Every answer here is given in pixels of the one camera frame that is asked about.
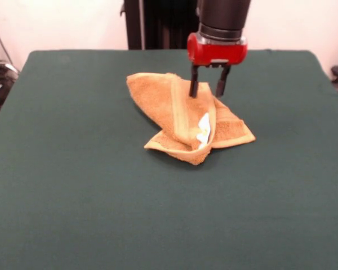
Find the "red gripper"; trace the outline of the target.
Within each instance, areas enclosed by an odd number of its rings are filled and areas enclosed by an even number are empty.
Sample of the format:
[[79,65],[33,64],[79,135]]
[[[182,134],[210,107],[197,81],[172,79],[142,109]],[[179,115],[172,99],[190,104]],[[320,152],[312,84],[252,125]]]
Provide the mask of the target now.
[[[187,40],[189,60],[192,62],[189,96],[197,97],[199,66],[238,65],[247,54],[247,39],[241,37],[237,41],[222,42],[208,39],[199,32],[191,33]],[[231,66],[224,66],[216,87],[216,97],[222,97]]]

